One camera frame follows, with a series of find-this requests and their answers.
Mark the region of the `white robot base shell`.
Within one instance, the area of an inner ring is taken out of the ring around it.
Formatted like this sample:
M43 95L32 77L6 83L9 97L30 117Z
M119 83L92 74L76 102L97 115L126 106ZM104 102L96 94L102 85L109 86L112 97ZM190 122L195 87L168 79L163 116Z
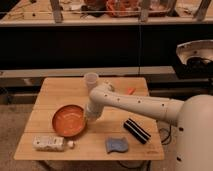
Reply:
M207 63L213 62L213 40L194 40L179 44L176 47L176 55L184 65L192 58L201 58Z

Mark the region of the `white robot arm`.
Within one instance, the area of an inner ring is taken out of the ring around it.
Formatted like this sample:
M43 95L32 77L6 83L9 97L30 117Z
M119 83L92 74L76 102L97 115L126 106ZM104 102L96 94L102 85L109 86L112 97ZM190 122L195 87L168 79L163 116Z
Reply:
M89 120L105 106L164 121L178 127L175 171L213 171L213 96L196 95L185 101L124 95L103 83L91 90L85 106Z

